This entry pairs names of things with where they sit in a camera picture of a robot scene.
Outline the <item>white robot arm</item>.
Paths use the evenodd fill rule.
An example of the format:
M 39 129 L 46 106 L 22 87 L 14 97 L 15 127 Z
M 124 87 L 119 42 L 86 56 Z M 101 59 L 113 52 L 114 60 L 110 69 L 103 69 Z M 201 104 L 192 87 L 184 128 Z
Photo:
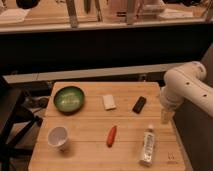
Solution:
M 165 86 L 159 93 L 161 122 L 167 124 L 185 99 L 213 117 L 213 87 L 204 83 L 207 70 L 198 61 L 169 69 L 164 74 Z

